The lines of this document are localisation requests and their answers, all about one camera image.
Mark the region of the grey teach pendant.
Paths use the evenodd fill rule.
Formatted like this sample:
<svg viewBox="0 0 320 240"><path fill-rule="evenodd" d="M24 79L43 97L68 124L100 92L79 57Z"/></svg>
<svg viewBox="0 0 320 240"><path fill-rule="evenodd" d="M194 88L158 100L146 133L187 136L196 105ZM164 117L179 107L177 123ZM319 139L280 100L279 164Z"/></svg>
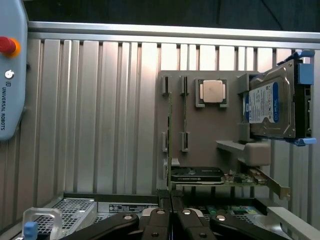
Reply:
<svg viewBox="0 0 320 240"><path fill-rule="evenodd" d="M0 0L0 142L11 139L25 105L27 14L22 0Z"/></svg>

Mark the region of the open PC case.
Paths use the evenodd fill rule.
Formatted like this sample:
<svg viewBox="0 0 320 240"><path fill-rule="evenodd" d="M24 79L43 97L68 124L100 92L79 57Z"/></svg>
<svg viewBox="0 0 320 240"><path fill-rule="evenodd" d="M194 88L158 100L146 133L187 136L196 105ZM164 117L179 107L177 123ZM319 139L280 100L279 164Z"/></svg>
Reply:
<svg viewBox="0 0 320 240"><path fill-rule="evenodd" d="M9 240L320 240L320 230L268 199L66 192L27 209Z"/></svg>

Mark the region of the silver CPU chip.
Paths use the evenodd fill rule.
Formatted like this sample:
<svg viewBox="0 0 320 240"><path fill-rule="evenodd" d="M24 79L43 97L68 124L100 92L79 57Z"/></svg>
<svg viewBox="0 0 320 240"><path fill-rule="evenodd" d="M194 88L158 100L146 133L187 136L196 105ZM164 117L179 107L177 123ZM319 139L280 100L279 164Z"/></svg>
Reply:
<svg viewBox="0 0 320 240"><path fill-rule="evenodd" d="M226 99L226 84L222 80L204 80L199 84L199 98L204 103L222 103Z"/></svg>

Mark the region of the black graphics card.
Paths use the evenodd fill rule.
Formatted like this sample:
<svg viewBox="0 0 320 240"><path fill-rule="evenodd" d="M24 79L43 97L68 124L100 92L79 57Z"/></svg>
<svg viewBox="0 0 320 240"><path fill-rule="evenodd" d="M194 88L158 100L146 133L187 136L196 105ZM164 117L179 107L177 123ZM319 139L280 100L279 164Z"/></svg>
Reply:
<svg viewBox="0 0 320 240"><path fill-rule="evenodd" d="M257 167L244 167L236 172L222 171L218 167L181 167L171 168L171 182L175 185L208 185L228 187L268 187L281 200L291 197L291 189L281 186L273 178Z"/></svg>

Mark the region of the hard disk in blue caddy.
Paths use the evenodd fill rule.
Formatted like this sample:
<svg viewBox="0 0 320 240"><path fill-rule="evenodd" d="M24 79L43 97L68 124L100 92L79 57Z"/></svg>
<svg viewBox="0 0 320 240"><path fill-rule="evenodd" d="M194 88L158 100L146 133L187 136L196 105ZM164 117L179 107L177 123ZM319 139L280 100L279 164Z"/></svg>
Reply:
<svg viewBox="0 0 320 240"><path fill-rule="evenodd" d="M296 51L272 69L238 78L241 141L271 139L298 147L317 142L311 127L314 66L303 62L314 56L314 50Z"/></svg>

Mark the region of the grey parts rack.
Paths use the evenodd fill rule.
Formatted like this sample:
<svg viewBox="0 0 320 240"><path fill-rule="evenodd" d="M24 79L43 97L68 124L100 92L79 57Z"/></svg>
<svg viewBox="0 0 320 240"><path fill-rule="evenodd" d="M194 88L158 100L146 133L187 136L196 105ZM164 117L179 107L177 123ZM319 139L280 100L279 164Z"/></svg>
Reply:
<svg viewBox="0 0 320 240"><path fill-rule="evenodd" d="M240 140L243 100L238 94L238 78L253 71L162 70L156 81L155 121L157 183L167 184L168 96L172 93L171 168L216 167L223 172L240 172L244 167L270 164L270 145L260 139ZM200 83L222 80L226 99L204 103Z"/></svg>

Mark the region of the clear plastic bracket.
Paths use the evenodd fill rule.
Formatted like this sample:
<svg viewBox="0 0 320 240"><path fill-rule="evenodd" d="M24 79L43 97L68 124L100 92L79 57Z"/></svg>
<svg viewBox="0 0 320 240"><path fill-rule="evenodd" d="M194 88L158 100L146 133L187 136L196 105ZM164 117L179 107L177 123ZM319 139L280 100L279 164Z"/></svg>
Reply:
<svg viewBox="0 0 320 240"><path fill-rule="evenodd" d="M49 240L59 240L62 236L62 212L56 208L31 207L24 211L22 217L23 240L37 240L40 233L49 233Z"/></svg>

